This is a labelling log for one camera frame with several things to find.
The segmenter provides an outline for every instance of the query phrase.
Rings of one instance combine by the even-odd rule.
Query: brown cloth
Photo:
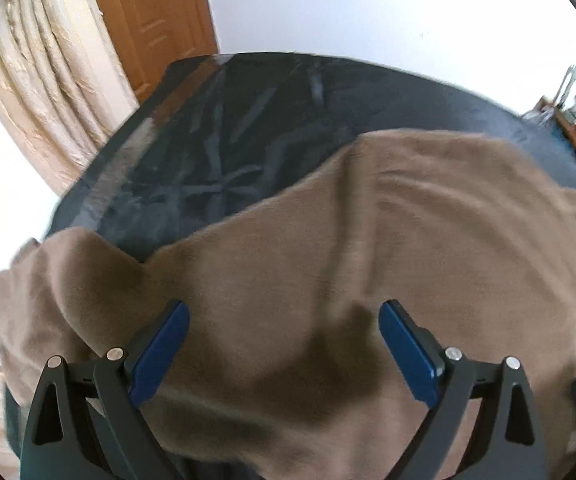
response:
[[[142,412],[179,454],[238,458],[268,480],[383,479],[425,414],[378,332],[391,298],[445,346],[521,359],[550,466],[575,427],[576,191],[504,142],[364,134],[144,264],[78,228],[26,246],[0,273],[14,397],[30,402],[52,354],[102,355],[170,298],[191,329]]]

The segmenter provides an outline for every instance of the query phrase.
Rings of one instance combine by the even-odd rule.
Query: wooden door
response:
[[[126,76],[143,102],[177,59],[216,54],[208,0],[97,0]]]

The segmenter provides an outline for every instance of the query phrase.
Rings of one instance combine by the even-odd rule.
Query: wrinkled fabric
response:
[[[239,459],[267,480],[384,478],[425,411],[377,330],[391,298],[469,357],[519,357],[551,467],[575,427],[576,191],[504,142],[365,134],[143,264],[80,228],[27,245],[0,273],[15,399],[30,402],[52,354],[104,354],[170,298],[191,330],[142,412],[184,456]]]
[[[207,61],[219,69],[188,85]],[[50,234],[85,227],[144,261],[292,186],[360,134],[391,128],[503,139],[576,189],[576,157],[549,131],[463,90],[334,57],[196,57],[168,67],[63,198]],[[98,200],[104,182],[114,186]]]

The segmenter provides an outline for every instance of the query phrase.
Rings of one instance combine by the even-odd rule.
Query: blue gripper pad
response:
[[[138,408],[157,392],[189,328],[190,310],[183,301],[179,301],[132,370],[132,386],[128,395],[133,406]]]
[[[409,317],[404,320],[389,301],[381,306],[381,336],[415,399],[424,402],[432,410],[439,402],[437,370],[406,322],[413,323]]]

